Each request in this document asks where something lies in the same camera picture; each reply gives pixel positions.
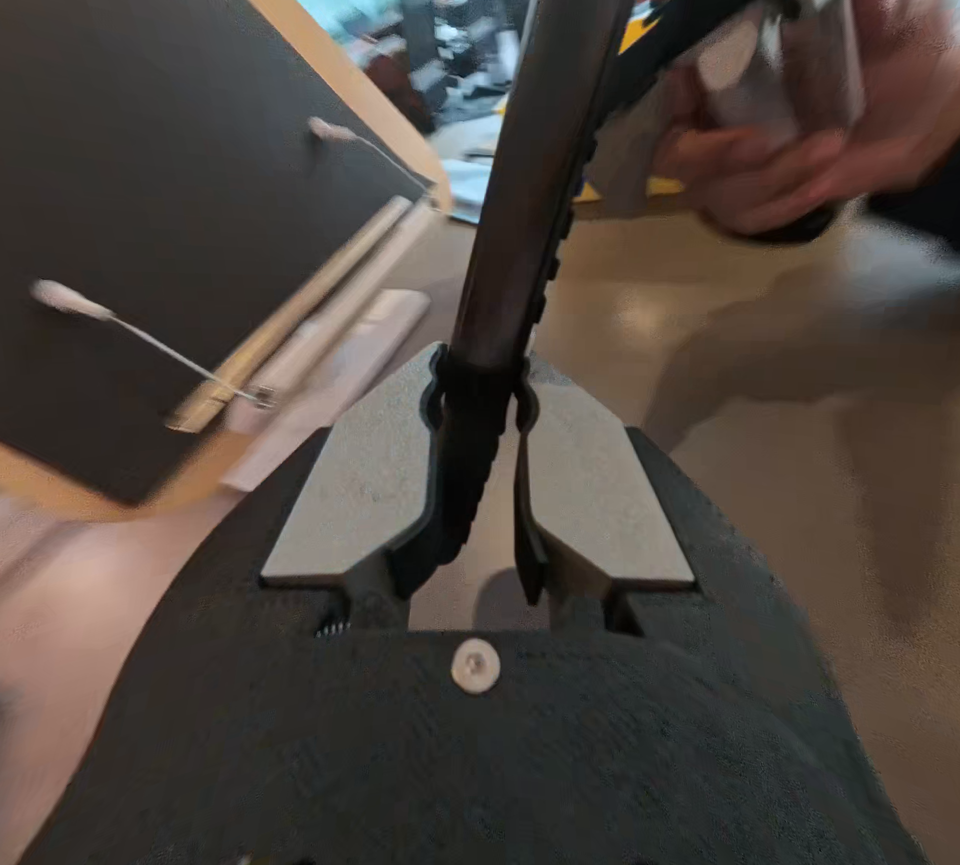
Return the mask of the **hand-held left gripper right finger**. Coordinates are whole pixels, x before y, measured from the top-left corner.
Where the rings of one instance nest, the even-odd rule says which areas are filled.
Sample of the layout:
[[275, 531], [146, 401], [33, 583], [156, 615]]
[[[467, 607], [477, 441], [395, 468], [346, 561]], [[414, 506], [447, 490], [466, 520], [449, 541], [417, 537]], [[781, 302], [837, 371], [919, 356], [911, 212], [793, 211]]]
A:
[[527, 603], [692, 589], [690, 561], [620, 418], [536, 355], [516, 395], [514, 563]]

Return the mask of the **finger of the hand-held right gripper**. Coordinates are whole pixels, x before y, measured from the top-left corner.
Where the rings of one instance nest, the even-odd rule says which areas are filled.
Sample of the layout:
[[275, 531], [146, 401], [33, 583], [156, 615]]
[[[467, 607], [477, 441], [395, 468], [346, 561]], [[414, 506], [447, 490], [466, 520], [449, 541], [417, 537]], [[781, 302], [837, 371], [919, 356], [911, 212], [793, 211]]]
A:
[[676, 180], [656, 173], [655, 158], [672, 115], [668, 79], [656, 79], [635, 102], [618, 105], [606, 117], [595, 136], [595, 150], [586, 172], [603, 198], [576, 206], [586, 220], [642, 217], [653, 199], [646, 197], [651, 176]]

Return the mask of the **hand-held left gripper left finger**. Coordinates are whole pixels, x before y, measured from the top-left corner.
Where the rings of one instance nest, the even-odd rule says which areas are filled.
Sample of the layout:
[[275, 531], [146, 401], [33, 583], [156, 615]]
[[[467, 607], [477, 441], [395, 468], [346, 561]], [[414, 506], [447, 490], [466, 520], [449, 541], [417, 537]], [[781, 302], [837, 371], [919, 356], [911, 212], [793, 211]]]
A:
[[426, 583], [442, 550], [446, 354], [440, 342], [422, 349], [337, 420], [262, 566], [263, 584], [354, 588], [384, 571], [408, 599]]

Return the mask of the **black remote control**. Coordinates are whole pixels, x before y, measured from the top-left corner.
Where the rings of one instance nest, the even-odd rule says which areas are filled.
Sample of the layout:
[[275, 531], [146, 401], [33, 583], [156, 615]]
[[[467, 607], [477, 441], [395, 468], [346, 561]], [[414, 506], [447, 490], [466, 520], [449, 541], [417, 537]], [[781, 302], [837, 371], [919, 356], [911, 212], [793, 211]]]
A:
[[470, 535], [633, 3], [533, 0], [439, 369], [438, 529], [429, 571], [451, 563]]

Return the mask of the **person's right hand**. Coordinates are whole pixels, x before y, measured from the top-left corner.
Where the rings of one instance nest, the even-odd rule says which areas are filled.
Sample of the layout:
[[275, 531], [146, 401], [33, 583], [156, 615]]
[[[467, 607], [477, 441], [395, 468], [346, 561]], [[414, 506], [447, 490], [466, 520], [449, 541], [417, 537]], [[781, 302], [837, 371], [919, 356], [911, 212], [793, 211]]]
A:
[[762, 239], [862, 196], [913, 192], [958, 145], [958, 45], [945, 0], [851, 0], [865, 110], [849, 131], [775, 146], [760, 127], [717, 127], [696, 70], [669, 74], [671, 116], [654, 176], [682, 186], [726, 235]]

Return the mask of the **yellow storage bin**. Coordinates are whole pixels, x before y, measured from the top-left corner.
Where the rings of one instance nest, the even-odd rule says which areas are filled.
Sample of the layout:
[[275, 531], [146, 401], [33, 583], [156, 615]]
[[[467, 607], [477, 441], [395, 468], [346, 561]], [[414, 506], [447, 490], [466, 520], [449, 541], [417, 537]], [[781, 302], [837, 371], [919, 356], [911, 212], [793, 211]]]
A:
[[[653, 10], [649, 2], [641, 5], [640, 10], [643, 14], [633, 16], [627, 24], [621, 39], [619, 54], [623, 54], [629, 48], [640, 41], [654, 26]], [[651, 175], [646, 182], [647, 198], [668, 198], [675, 197], [684, 191], [682, 184], [673, 178], [664, 178]], [[594, 186], [587, 172], [583, 172], [579, 191], [576, 193], [574, 206], [591, 205], [601, 202], [603, 196]]]

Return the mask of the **grey folded cloth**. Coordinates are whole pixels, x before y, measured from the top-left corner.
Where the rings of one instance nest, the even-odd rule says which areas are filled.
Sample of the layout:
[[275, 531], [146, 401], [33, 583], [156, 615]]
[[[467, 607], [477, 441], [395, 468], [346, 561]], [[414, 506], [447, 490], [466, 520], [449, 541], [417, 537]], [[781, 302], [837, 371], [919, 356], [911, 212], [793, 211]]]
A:
[[450, 189], [452, 204], [448, 218], [476, 227], [481, 218], [493, 171], [492, 160], [448, 158], [443, 159], [440, 164]]

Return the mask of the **black board book stand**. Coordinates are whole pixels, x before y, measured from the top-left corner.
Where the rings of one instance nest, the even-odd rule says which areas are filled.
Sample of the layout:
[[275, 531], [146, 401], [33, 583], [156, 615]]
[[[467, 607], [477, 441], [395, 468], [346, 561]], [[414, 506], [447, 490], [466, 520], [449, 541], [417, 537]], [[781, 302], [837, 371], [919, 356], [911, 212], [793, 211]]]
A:
[[201, 435], [201, 384], [71, 287], [214, 371], [391, 199], [425, 197], [248, 0], [1, 0], [1, 438], [135, 506]]

